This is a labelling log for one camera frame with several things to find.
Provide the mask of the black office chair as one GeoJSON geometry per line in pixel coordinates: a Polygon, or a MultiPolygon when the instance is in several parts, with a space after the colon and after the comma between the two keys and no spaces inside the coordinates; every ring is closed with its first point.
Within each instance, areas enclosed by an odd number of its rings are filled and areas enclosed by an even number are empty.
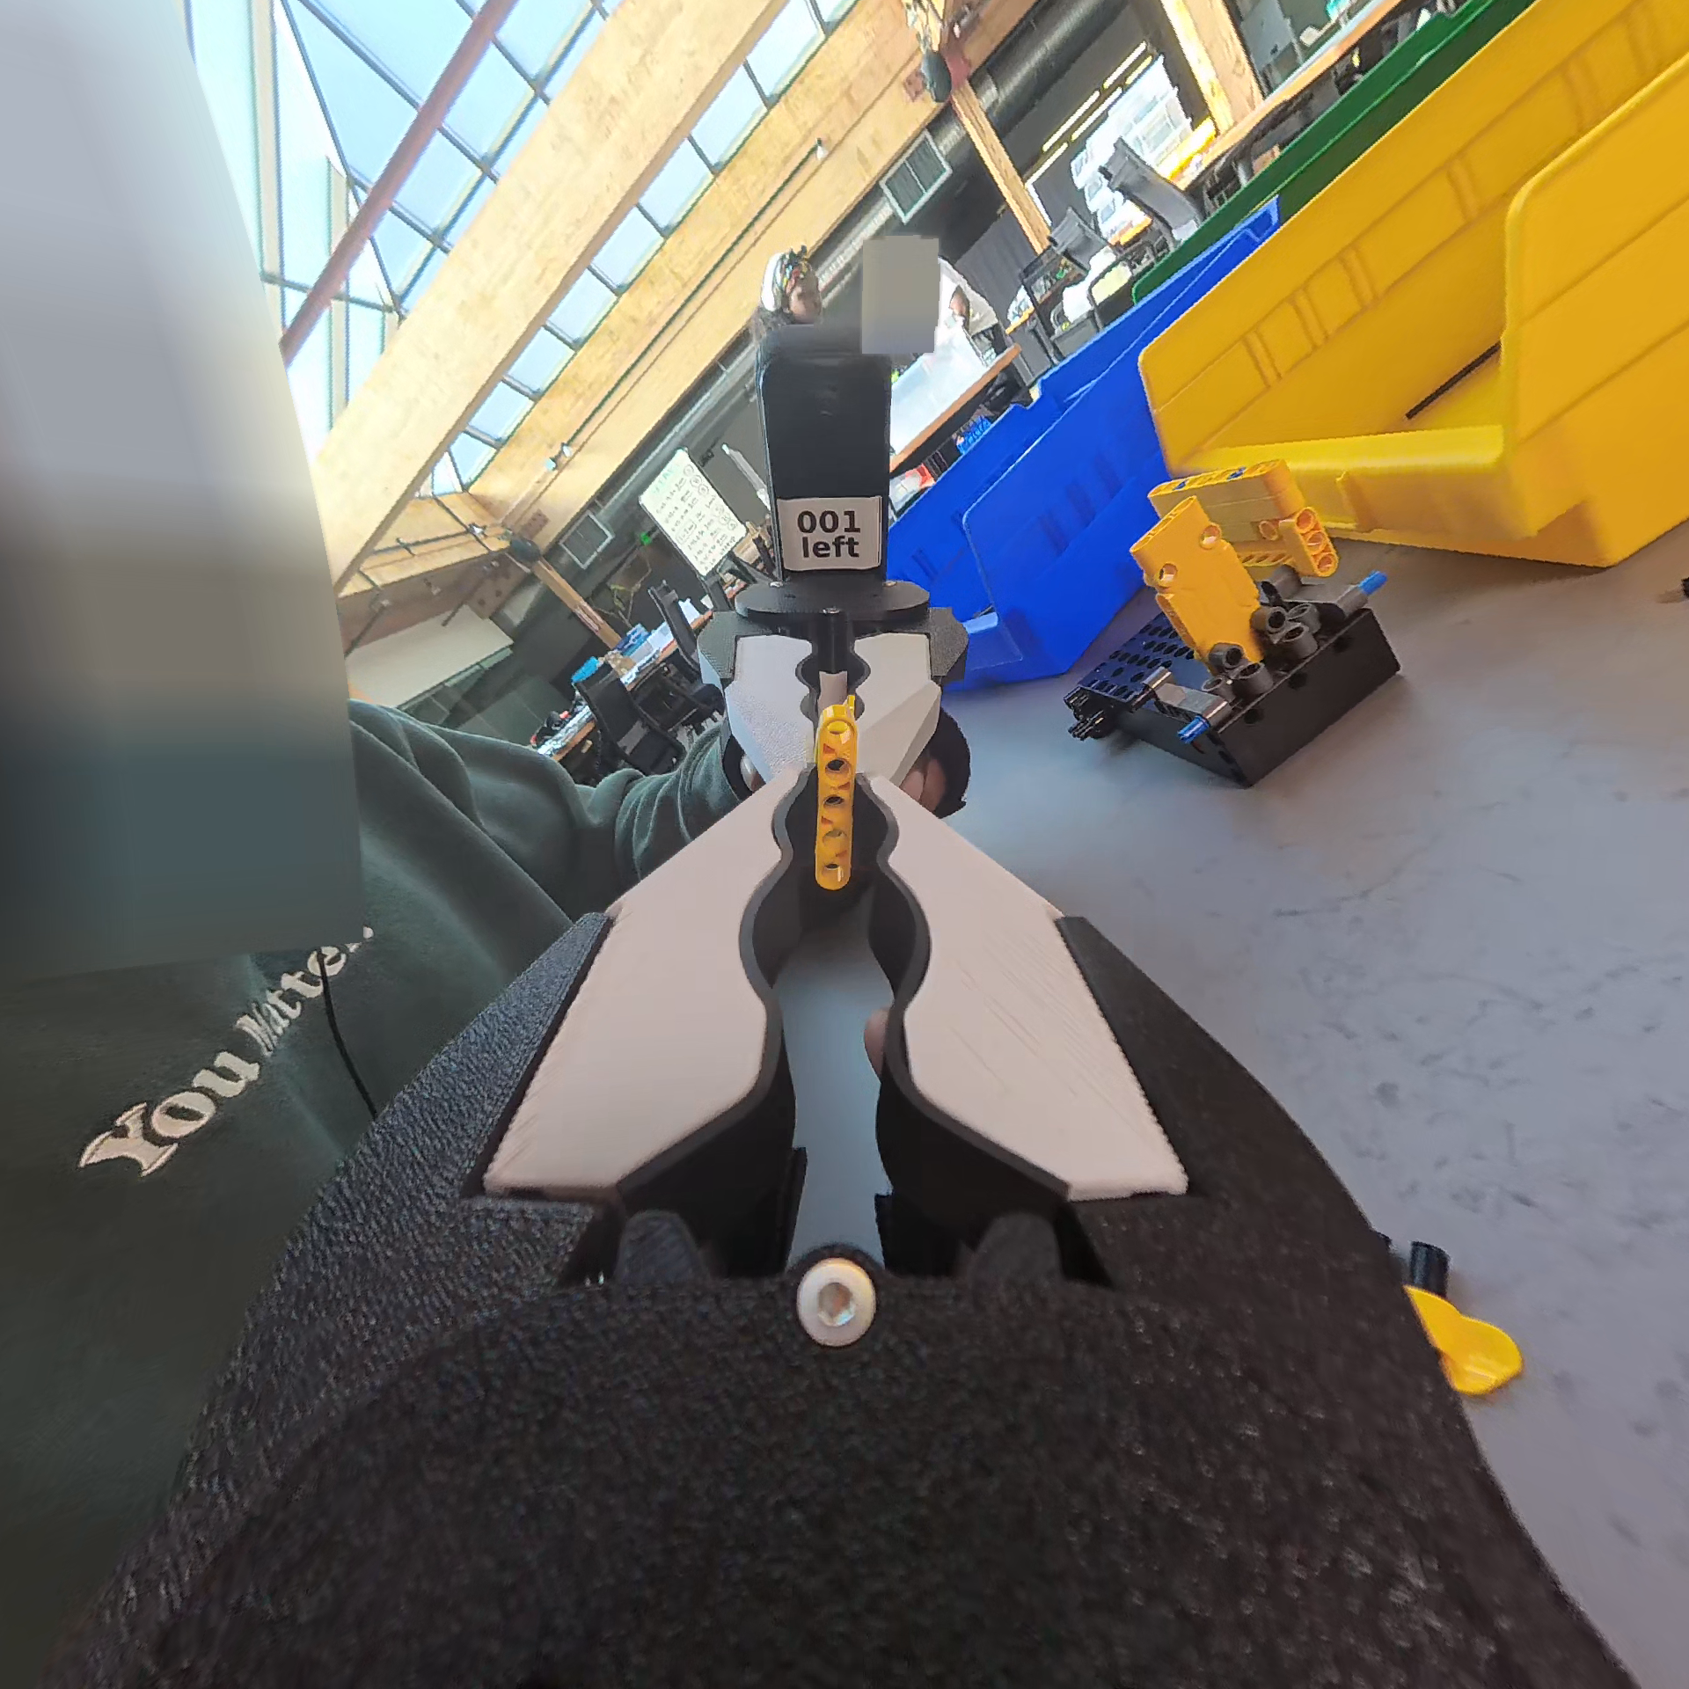
{"type": "Polygon", "coordinates": [[[600,661],[575,678],[575,688],[593,717],[597,766],[604,775],[617,768],[667,775],[684,761],[681,742],[657,724],[611,666],[600,661]]]}

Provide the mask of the yellow lego beam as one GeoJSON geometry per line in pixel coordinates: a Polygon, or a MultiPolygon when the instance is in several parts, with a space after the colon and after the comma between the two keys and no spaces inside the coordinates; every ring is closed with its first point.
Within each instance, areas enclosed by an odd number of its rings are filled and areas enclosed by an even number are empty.
{"type": "Polygon", "coordinates": [[[829,705],[816,718],[815,881],[827,896],[853,881],[854,793],[858,773],[857,701],[829,705]]]}

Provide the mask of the yellow curved lego panel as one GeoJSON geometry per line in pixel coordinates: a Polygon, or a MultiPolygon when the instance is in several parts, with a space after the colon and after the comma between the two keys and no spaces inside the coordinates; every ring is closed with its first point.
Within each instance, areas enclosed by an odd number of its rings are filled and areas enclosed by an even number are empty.
{"type": "Polygon", "coordinates": [[[1503,1329],[1462,1314],[1450,1300],[1419,1285],[1408,1285],[1405,1297],[1458,1394],[1483,1397],[1520,1379],[1523,1355],[1503,1329]]]}

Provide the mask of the white flipchart board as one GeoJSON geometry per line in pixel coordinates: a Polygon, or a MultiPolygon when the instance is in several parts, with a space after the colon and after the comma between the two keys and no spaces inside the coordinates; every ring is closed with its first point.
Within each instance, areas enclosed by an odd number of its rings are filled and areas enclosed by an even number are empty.
{"type": "Polygon", "coordinates": [[[698,578],[715,573],[748,533],[686,448],[667,457],[640,493],[640,507],[698,578]]]}

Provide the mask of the wooden top table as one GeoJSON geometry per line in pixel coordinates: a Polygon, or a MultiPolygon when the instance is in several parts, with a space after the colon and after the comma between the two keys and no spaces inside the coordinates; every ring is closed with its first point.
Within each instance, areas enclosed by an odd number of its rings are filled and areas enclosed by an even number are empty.
{"type": "Polygon", "coordinates": [[[967,423],[977,410],[986,390],[990,390],[1004,372],[1020,363],[1024,349],[1010,344],[990,366],[986,366],[977,381],[948,399],[938,413],[915,434],[910,434],[891,457],[891,474],[903,474],[915,464],[926,460],[938,445],[953,437],[953,433],[967,423]]]}

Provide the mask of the green plastic bin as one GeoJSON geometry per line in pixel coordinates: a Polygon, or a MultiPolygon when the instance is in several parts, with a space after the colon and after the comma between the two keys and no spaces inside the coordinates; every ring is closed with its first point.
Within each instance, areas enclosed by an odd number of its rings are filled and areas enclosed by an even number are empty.
{"type": "Polygon", "coordinates": [[[1132,283],[1132,306],[1168,304],[1174,285],[1210,283],[1244,260],[1526,11],[1529,2],[1465,4],[1401,41],[1193,238],[1151,264],[1132,283]]]}

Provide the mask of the black and yellow lego assembly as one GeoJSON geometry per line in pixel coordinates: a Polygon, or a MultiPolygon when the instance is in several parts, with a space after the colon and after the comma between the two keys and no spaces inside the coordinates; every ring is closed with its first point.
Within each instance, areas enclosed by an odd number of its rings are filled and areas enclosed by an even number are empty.
{"type": "Polygon", "coordinates": [[[1067,695],[1069,736],[1123,735],[1257,786],[1401,669],[1384,573],[1337,546],[1279,457],[1151,487],[1132,560],[1155,614],[1067,695]]]}

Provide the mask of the black lego axle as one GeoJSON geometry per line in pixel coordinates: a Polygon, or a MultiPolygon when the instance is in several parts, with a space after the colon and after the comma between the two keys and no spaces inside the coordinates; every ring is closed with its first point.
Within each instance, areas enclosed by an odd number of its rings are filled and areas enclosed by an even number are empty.
{"type": "Polygon", "coordinates": [[[1472,359],[1465,366],[1462,366],[1456,375],[1452,375],[1452,376],[1448,376],[1446,381],[1441,381],[1441,383],[1439,383],[1433,390],[1430,390],[1430,393],[1428,393],[1428,394],[1425,394],[1419,403],[1416,403],[1411,409],[1408,409],[1408,413],[1405,413],[1405,420],[1411,420],[1411,419],[1416,419],[1416,416],[1424,414],[1425,410],[1436,409],[1436,407],[1438,407],[1438,405],[1439,405],[1439,403],[1441,403],[1441,400],[1444,400],[1444,399],[1446,399],[1446,396],[1448,396],[1454,388],[1458,388],[1464,381],[1468,381],[1470,376],[1478,375],[1478,372],[1480,372],[1480,370],[1483,370],[1483,369],[1486,369],[1492,361],[1496,361],[1496,359],[1499,356],[1499,350],[1502,350],[1502,347],[1499,347],[1499,344],[1492,344],[1489,349],[1486,349],[1483,353],[1480,353],[1475,359],[1472,359]]]}

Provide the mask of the wooden pillar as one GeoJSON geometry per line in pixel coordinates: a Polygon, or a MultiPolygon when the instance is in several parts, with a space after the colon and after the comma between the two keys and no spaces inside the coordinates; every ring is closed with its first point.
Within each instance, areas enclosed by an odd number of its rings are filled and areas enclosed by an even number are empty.
{"type": "Polygon", "coordinates": [[[975,148],[991,184],[999,189],[1004,205],[1020,225],[1033,260],[1049,250],[1049,224],[1030,194],[1020,169],[1010,160],[1008,150],[986,114],[982,96],[977,94],[969,76],[953,82],[948,94],[948,109],[956,116],[966,138],[975,148]]]}
{"type": "Polygon", "coordinates": [[[1219,136],[1262,103],[1260,80],[1227,2],[1163,2],[1174,41],[1209,104],[1219,136]]]}

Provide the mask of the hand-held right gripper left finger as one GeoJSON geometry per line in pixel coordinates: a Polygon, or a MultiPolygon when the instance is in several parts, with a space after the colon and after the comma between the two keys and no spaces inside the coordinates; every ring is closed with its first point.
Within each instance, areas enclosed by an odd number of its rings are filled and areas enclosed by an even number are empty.
{"type": "Polygon", "coordinates": [[[806,776],[772,776],[609,910],[488,1194],[759,1201],[784,1180],[794,1111],[753,918],[806,776]]]}

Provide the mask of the person's left forearm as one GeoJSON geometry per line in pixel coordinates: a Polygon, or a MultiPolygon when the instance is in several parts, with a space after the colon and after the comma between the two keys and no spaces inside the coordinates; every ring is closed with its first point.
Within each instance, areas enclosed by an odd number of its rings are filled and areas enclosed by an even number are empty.
{"type": "Polygon", "coordinates": [[[698,735],[674,770],[623,768],[593,785],[535,749],[434,736],[468,780],[470,818],[566,916],[605,912],[750,797],[727,724],[698,735]]]}

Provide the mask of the yellow plastic bin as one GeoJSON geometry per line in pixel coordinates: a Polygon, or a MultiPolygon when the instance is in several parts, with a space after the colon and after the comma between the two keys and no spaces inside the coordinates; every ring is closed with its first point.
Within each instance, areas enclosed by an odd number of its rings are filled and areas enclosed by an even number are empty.
{"type": "Polygon", "coordinates": [[[1283,458],[1379,544],[1613,566],[1669,535],[1684,148],[1684,2],[1532,4],[1141,353],[1171,471],[1283,458]]]}

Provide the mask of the blue plastic bin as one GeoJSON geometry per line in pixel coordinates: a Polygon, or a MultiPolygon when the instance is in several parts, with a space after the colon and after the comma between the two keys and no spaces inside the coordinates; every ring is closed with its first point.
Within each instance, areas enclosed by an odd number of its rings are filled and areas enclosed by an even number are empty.
{"type": "Polygon", "coordinates": [[[1168,479],[1140,354],[1279,227],[1279,202],[1129,306],[1004,413],[888,533],[888,575],[924,587],[967,632],[955,690],[1073,669],[1144,590],[1134,542],[1168,479]]]}

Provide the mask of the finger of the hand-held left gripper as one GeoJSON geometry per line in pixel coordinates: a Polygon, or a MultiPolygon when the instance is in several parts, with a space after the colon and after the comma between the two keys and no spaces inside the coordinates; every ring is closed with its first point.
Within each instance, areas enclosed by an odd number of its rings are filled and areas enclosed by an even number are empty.
{"type": "Polygon", "coordinates": [[[857,686],[857,773],[900,785],[926,751],[941,715],[926,637],[863,637],[857,686]]]}
{"type": "Polygon", "coordinates": [[[724,678],[726,770],[743,791],[815,766],[816,724],[800,672],[812,646],[800,637],[737,637],[724,678]]]}

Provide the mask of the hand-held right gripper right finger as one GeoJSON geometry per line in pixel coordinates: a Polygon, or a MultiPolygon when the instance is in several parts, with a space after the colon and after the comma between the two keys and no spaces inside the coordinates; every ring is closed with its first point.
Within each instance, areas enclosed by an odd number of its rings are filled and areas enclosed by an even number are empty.
{"type": "Polygon", "coordinates": [[[892,987],[877,1108],[906,1201],[1183,1196],[1188,1175],[1061,913],[877,776],[870,947],[892,987]]]}

